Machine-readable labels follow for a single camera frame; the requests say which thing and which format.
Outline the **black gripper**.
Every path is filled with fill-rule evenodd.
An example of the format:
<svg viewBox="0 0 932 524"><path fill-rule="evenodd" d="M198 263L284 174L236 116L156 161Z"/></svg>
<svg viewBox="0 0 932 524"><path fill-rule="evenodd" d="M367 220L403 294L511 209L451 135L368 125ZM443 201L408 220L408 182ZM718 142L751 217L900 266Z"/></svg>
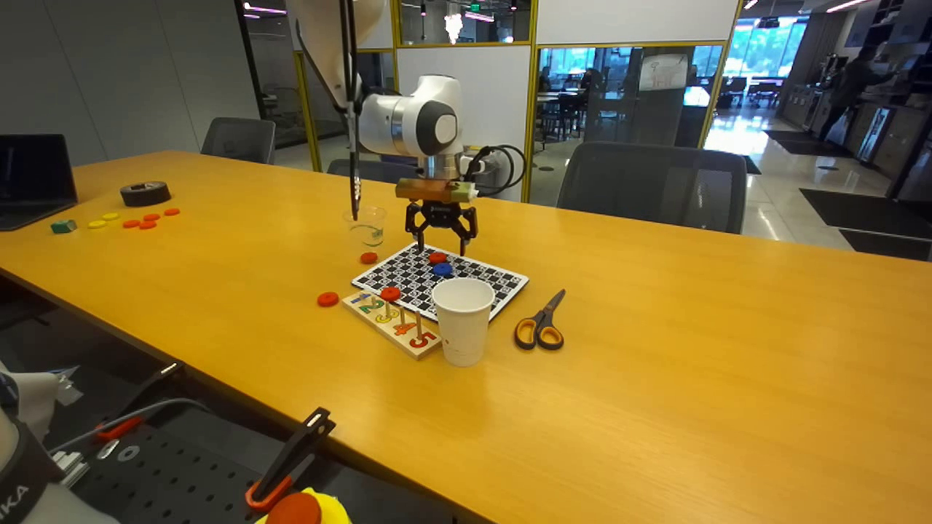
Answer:
<svg viewBox="0 0 932 524"><path fill-rule="evenodd" d="M424 253L428 227L453 231L460 237L457 253L465 257L469 246L476 238L476 212L446 201L409 201L403 209L403 231L417 253Z"/></svg>

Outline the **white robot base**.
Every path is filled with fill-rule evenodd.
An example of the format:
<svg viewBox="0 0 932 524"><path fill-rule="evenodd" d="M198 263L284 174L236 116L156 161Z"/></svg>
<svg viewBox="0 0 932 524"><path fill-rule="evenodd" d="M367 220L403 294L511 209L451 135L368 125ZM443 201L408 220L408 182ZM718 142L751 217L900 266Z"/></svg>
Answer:
<svg viewBox="0 0 932 524"><path fill-rule="evenodd" d="M85 505L42 447L60 383L0 368L0 524L118 524Z"/></svg>

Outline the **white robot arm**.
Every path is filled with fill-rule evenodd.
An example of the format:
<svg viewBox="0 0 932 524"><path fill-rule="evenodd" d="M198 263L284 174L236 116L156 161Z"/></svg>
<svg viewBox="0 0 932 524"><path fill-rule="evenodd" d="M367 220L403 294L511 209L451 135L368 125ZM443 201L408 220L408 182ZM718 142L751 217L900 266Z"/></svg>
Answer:
<svg viewBox="0 0 932 524"><path fill-rule="evenodd" d="M403 231L424 246L428 227L453 231L460 246L476 237L469 201L473 183L457 172L462 87L451 77L421 77L409 93L367 93L357 41L384 19L382 0L288 0L290 38L312 61L350 135L350 217L361 220L357 155L424 161L421 179L402 179Z"/></svg>

